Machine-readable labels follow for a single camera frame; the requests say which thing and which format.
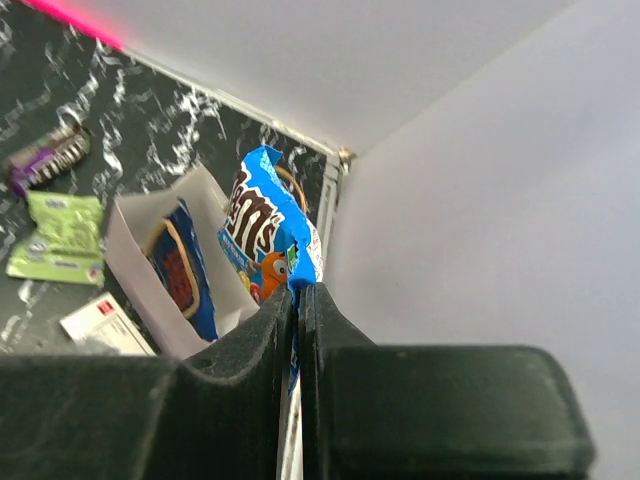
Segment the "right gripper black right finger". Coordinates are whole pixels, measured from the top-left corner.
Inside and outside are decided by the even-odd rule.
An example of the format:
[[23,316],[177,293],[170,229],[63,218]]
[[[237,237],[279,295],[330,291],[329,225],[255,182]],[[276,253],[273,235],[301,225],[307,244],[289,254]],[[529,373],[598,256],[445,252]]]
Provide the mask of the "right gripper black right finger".
[[308,479],[585,479],[596,447],[570,380],[525,345],[378,345],[327,288],[299,293]]

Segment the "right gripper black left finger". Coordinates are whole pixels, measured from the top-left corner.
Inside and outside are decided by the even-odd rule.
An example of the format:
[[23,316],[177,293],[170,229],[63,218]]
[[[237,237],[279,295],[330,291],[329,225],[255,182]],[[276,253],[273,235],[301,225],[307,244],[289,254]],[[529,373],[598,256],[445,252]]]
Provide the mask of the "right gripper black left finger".
[[5,479],[274,479],[292,298],[186,360],[3,356]]

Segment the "blue Burts chips bag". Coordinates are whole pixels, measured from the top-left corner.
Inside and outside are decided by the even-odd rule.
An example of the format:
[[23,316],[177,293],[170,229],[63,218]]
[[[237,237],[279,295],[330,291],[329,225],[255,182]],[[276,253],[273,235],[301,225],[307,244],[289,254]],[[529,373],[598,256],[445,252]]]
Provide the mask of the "blue Burts chips bag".
[[204,257],[193,219],[183,198],[164,216],[143,247],[182,317],[205,341],[219,338]]

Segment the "blue M&M's packet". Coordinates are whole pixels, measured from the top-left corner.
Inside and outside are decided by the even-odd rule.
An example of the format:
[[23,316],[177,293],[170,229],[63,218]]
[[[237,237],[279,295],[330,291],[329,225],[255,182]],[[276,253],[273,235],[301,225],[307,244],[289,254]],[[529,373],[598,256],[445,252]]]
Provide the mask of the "blue M&M's packet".
[[292,293],[323,279],[320,235],[307,216],[306,198],[280,168],[281,153],[267,145],[245,155],[237,172],[226,218],[218,231],[223,252],[257,304],[280,286]]

